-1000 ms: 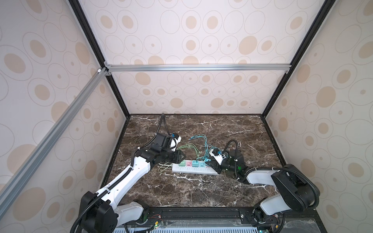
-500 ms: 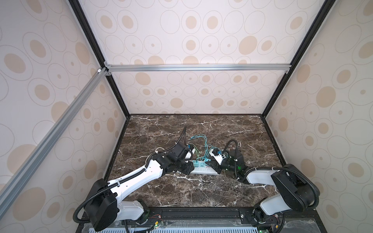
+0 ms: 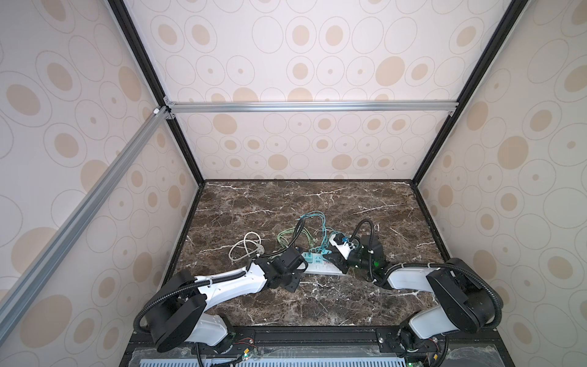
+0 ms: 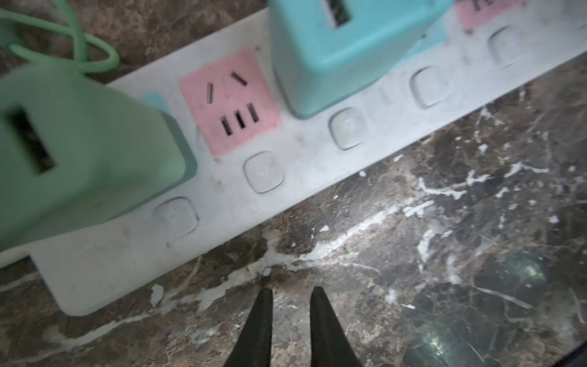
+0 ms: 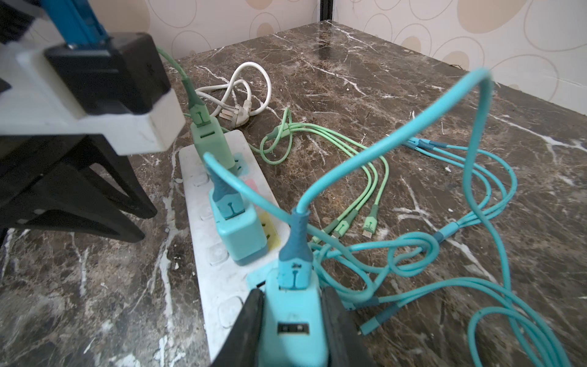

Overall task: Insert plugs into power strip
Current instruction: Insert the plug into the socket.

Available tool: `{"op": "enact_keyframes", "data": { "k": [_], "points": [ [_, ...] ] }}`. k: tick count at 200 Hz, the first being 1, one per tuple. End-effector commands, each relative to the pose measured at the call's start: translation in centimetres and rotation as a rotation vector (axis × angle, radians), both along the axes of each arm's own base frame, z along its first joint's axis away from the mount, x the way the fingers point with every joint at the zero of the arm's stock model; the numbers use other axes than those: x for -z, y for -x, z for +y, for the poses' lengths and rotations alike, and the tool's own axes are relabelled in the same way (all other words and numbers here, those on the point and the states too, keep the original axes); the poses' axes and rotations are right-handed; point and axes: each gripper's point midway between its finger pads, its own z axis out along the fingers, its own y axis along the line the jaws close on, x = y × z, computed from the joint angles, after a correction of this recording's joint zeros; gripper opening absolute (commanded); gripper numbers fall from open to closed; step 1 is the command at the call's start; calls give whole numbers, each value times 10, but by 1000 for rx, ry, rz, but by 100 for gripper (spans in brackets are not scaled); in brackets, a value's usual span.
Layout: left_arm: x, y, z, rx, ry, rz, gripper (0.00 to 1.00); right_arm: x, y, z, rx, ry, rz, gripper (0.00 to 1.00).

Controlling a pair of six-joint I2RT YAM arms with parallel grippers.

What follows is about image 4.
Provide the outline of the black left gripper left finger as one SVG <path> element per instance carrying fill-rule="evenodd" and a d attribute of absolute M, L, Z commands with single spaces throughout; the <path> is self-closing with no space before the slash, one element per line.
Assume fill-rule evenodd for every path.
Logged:
<path fill-rule="evenodd" d="M 224 367 L 270 366 L 272 324 L 273 291 L 263 288 Z"/>

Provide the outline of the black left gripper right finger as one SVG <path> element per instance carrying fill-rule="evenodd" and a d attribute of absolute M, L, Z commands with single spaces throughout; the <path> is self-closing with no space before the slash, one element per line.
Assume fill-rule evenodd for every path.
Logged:
<path fill-rule="evenodd" d="M 311 366 L 362 366 L 322 287 L 310 298 Z"/>

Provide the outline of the white power strip coloured sockets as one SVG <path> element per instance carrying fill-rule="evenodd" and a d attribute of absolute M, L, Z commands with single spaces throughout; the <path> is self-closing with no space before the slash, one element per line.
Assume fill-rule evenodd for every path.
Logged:
<path fill-rule="evenodd" d="M 307 120 L 276 82 L 266 10 L 113 81 L 134 98 L 157 94 L 190 140 L 196 176 L 116 220 L 6 250 L 2 266 L 30 257 L 62 312 L 85 316 L 586 50 L 584 1 L 526 1 L 472 31 L 452 10 L 443 25 L 444 45 Z M 282 123 L 216 158 L 178 84 L 242 49 Z"/>

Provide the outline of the light green plug adapter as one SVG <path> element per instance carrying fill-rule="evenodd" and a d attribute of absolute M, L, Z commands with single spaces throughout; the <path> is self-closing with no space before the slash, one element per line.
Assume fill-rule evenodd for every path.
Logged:
<path fill-rule="evenodd" d="M 120 217 L 196 171 L 168 113 L 47 65 L 1 78 L 2 249 Z"/>

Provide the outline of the teal plug adapter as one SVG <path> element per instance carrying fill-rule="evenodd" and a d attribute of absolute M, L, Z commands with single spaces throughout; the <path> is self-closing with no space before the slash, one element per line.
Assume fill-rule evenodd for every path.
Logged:
<path fill-rule="evenodd" d="M 451 1 L 270 1 L 271 59 L 292 113 L 309 119 L 447 40 Z"/>

